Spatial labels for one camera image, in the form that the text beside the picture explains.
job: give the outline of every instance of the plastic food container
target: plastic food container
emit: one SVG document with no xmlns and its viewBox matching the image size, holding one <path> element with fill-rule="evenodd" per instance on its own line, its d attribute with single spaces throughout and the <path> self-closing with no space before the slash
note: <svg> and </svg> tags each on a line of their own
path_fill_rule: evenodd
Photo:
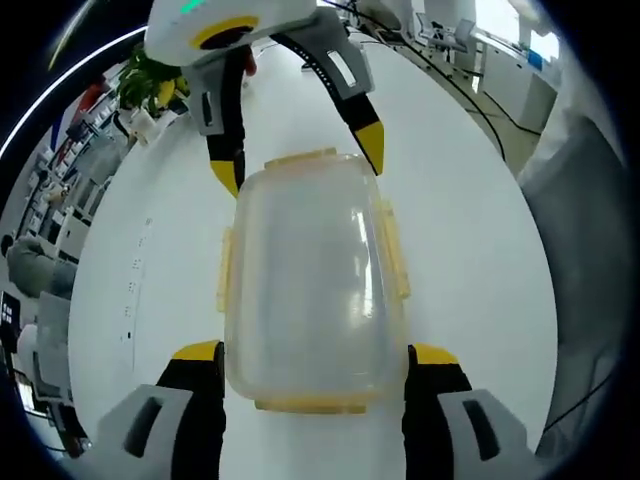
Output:
<svg viewBox="0 0 640 480">
<path fill-rule="evenodd" d="M 361 156 L 285 162 L 238 195 L 225 370 L 240 395 L 361 405 L 407 372 L 407 339 L 375 175 Z"/>
</svg>

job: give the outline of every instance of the white plastic housing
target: white plastic housing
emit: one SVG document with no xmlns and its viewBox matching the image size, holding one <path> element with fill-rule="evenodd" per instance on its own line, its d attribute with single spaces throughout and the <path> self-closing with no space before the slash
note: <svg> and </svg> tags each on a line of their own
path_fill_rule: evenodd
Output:
<svg viewBox="0 0 640 480">
<path fill-rule="evenodd" d="M 191 40 L 212 25 L 238 17 L 258 18 L 252 37 L 278 25 L 302 20 L 316 9 L 315 0 L 156 0 L 149 15 L 145 50 L 167 65 L 187 66 L 207 55 Z"/>
</svg>

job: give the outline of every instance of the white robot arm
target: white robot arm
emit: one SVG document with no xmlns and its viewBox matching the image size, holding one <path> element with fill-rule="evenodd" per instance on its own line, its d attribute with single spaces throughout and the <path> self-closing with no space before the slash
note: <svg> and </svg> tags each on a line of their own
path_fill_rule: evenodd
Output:
<svg viewBox="0 0 640 480">
<path fill-rule="evenodd" d="M 189 110 L 206 137 L 216 177 L 237 196 L 244 181 L 240 108 L 248 45 L 270 36 L 316 72 L 374 172 L 382 173 L 384 128 L 367 93 L 373 89 L 366 59 L 352 44 L 336 11 L 315 0 L 158 0 L 145 48 L 149 57 L 182 67 L 191 90 Z M 355 83 L 330 58 L 338 53 Z"/>
<path fill-rule="evenodd" d="M 504 405 L 471 390 L 455 357 L 426 345 L 408 354 L 407 479 L 533 480 L 551 466 L 529 451 L 524 425 Z M 78 480 L 219 478 L 224 378 L 222 342 L 183 348 L 157 385 L 139 386 L 102 418 L 94 445 L 61 465 Z"/>
</svg>

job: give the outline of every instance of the green leaves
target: green leaves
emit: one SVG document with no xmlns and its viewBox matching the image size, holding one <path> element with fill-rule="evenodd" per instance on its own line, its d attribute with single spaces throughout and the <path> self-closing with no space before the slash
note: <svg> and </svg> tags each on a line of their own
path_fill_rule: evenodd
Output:
<svg viewBox="0 0 640 480">
<path fill-rule="evenodd" d="M 160 93 L 160 85 L 178 78 L 182 78 L 179 67 L 150 59 L 144 51 L 143 44 L 136 45 L 131 52 L 129 63 L 120 74 L 120 85 L 117 88 L 120 105 L 125 108 L 139 108 L 146 101 L 149 113 L 157 115 L 156 98 Z"/>
</svg>

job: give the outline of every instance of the white tabletop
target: white tabletop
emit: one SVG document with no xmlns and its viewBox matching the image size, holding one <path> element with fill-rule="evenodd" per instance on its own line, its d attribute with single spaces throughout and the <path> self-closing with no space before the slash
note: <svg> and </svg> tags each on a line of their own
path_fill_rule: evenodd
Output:
<svg viewBox="0 0 640 480">
<path fill-rule="evenodd" d="M 386 130 L 382 195 L 394 206 L 413 296 L 412 342 L 460 359 L 537 445 L 556 366 L 553 290 L 522 194 L 489 139 L 408 60 L 364 45 Z M 315 74 L 284 47 L 265 50 L 244 91 L 247 174 L 287 154 L 358 146 Z M 223 338 L 216 288 L 234 199 L 209 170 L 188 116 L 116 174 L 87 237 L 71 306 L 71 382 L 81 424 L 137 385 L 154 384 L 181 347 Z M 221 478 L 404 478 L 402 392 L 364 416 L 259 412 L 228 386 Z"/>
</svg>

